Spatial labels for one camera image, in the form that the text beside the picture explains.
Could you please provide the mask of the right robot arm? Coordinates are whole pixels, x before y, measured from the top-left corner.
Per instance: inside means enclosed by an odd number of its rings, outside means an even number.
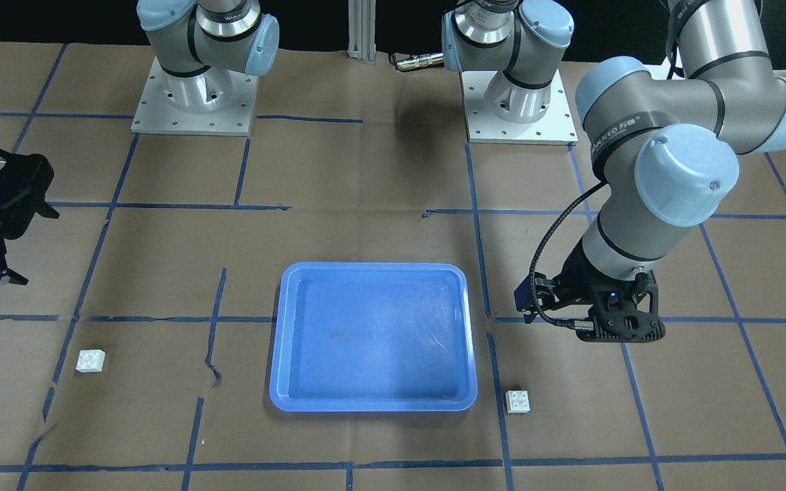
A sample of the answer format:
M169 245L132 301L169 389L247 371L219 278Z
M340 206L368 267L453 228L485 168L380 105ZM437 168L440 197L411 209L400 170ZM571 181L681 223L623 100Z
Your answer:
M238 90L243 80L270 72L280 46L277 19L257 1L140 1L136 11L155 51L160 87L146 86L131 130L150 134L157 117L186 134L191 116L201 131L245 128L249 115ZM0 149L0 283L28 283L8 267L5 244L22 237L37 215L59 217L46 199L54 176L40 153Z

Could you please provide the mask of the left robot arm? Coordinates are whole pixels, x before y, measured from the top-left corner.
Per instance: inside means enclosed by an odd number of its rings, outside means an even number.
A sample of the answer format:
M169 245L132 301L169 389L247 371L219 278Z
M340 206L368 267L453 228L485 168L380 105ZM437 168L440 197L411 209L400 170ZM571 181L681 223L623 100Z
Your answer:
M514 290L525 323L540 318L584 342L658 341L653 268L716 211L739 155L786 149L786 78L774 75L754 1L669 1L665 52L683 78L656 80L637 59L606 59L576 90L597 192L611 195L558 276L536 263Z

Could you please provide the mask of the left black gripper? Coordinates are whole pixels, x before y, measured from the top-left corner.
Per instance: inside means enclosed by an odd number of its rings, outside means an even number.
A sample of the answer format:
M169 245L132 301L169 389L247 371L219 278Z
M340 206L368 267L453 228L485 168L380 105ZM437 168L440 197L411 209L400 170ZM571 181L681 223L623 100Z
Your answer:
M514 303L526 323L536 317L536 306L559 310L587 305L587 318L565 319L584 342L642 343L664 338L658 313L658 285L652 271L640 271L633 280L606 276L587 261L578 245L564 262L561 273L549 280L542 273L527 276L514 290Z

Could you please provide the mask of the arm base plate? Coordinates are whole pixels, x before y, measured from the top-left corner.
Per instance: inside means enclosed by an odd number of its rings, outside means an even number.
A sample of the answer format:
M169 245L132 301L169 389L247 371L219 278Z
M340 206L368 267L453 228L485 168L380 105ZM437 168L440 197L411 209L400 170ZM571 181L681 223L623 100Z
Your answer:
M172 136L243 136L252 130L259 78L221 68L190 78L154 60L131 130Z
M471 143L574 145L576 121L559 71L549 86L514 86L502 72L461 72Z

